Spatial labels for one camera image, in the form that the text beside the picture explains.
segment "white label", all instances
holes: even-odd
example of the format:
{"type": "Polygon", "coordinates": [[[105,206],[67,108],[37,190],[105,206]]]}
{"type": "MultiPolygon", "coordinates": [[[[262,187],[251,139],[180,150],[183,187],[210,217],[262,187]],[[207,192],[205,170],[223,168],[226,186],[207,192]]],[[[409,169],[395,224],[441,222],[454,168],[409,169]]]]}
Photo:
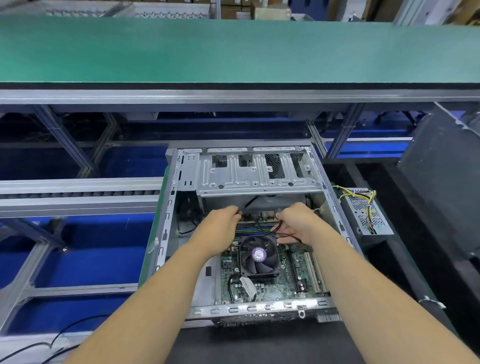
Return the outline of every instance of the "white label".
{"type": "Polygon", "coordinates": [[[253,298],[253,296],[257,294],[257,289],[250,278],[241,277],[240,282],[242,282],[245,292],[247,292],[250,298],[253,298]]]}

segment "circuit board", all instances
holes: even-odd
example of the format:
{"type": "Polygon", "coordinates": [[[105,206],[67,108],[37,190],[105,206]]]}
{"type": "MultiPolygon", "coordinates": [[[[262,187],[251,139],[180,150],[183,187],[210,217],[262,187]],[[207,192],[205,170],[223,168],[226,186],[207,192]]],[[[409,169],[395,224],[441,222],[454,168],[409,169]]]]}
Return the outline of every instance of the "circuit board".
{"type": "MultiPolygon", "coordinates": [[[[289,244],[288,246],[280,244],[277,249],[281,267],[280,275],[272,279],[252,280],[257,289],[255,302],[312,298],[327,293],[321,272],[318,272],[316,265],[310,264],[315,277],[312,277],[311,270],[309,271],[307,268],[307,260],[310,258],[314,259],[309,246],[301,243],[289,244]]],[[[221,303],[227,304],[231,303],[228,292],[228,279],[240,271],[238,241],[234,241],[230,248],[223,252],[221,259],[221,303]]],[[[234,298],[233,303],[251,301],[238,279],[230,284],[230,288],[234,298]]]]}

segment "green workbench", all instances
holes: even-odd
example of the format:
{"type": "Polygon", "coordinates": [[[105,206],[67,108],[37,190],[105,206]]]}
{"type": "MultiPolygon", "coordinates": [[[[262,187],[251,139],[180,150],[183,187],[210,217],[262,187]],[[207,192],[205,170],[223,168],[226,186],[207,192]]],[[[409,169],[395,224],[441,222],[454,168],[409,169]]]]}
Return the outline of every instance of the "green workbench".
{"type": "Polygon", "coordinates": [[[0,83],[480,83],[480,27],[0,16],[0,83]]]}

